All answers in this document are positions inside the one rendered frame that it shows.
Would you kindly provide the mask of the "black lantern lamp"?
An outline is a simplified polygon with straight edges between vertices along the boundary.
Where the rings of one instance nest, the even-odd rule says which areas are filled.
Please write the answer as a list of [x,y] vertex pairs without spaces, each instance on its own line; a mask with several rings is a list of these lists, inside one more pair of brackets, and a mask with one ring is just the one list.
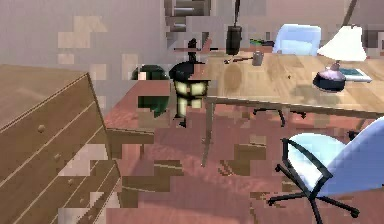
[[187,108],[201,108],[208,90],[208,79],[202,77],[205,63],[197,60],[196,51],[193,51],[196,46],[197,40],[192,38],[188,42],[188,60],[176,64],[169,71],[176,91],[175,117],[181,119],[179,125],[182,127],[186,127]]

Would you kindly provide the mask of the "white shade table lamp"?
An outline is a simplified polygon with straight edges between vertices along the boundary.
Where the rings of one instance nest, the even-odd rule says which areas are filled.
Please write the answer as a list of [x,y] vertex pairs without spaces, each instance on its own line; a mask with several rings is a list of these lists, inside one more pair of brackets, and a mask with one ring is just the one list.
[[319,71],[313,79],[313,85],[328,92],[340,92],[346,83],[345,75],[340,71],[340,63],[362,62],[367,55],[362,44],[363,29],[357,25],[342,26],[334,37],[317,50],[321,56],[333,59],[329,68]]

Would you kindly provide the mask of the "dark green round object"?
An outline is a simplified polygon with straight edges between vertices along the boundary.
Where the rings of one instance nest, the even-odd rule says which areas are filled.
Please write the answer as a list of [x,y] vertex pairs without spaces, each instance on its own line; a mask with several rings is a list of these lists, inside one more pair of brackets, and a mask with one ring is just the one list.
[[138,107],[149,109],[155,118],[162,115],[169,102],[169,77],[159,65],[145,64],[137,67],[131,75],[141,88]]

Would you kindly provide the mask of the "grey cup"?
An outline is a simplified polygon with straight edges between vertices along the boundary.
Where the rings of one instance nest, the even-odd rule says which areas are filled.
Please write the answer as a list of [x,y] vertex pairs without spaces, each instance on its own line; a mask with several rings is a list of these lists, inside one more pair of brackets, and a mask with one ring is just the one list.
[[261,66],[263,62],[264,53],[261,51],[255,51],[253,53],[252,65]]

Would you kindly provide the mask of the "green and black object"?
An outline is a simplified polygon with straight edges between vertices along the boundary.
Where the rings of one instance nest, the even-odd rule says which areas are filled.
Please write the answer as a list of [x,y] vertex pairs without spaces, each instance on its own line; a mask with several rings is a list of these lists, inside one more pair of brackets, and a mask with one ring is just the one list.
[[262,39],[250,39],[250,44],[254,46],[270,46],[273,47],[275,42],[271,40],[262,40]]

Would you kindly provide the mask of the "light wooden desk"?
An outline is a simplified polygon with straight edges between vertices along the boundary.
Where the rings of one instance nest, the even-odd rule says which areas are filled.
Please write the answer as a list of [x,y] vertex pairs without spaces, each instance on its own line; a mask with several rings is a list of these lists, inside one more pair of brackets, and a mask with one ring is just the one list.
[[296,110],[317,114],[376,119],[384,115],[384,60],[344,62],[344,68],[359,69],[372,78],[370,83],[348,82],[339,93],[326,93],[313,85],[317,72],[332,61],[324,56],[296,56],[266,53],[254,66],[250,52],[231,59],[222,51],[212,52],[204,74],[216,89],[204,100],[206,108],[205,165],[212,138],[213,115],[218,104]]

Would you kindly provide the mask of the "pale blue office chair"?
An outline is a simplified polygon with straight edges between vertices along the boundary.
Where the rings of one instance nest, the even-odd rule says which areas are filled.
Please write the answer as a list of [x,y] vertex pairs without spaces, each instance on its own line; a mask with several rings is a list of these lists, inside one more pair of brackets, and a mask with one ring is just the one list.
[[334,200],[338,194],[371,190],[384,185],[384,116],[376,119],[343,143],[331,136],[300,133],[284,138],[282,162],[275,167],[299,189],[298,193],[275,196],[277,201],[307,198],[316,224],[323,224],[319,200],[350,212],[359,210]]
[[279,29],[273,53],[292,54],[299,56],[315,56],[321,41],[319,26],[284,24]]

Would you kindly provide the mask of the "brown wooden chest of drawers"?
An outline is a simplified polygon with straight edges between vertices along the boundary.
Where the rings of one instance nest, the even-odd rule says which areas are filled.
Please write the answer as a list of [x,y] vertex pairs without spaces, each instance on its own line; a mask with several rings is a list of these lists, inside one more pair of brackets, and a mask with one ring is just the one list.
[[110,155],[88,73],[0,65],[0,224],[96,224]]

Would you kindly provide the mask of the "white book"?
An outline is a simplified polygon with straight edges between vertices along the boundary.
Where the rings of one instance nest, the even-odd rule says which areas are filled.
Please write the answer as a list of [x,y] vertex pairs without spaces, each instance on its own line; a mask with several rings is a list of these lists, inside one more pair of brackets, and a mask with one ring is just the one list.
[[339,71],[345,76],[345,79],[347,81],[366,82],[366,83],[370,83],[372,81],[372,78],[367,74],[365,74],[360,69],[340,68]]

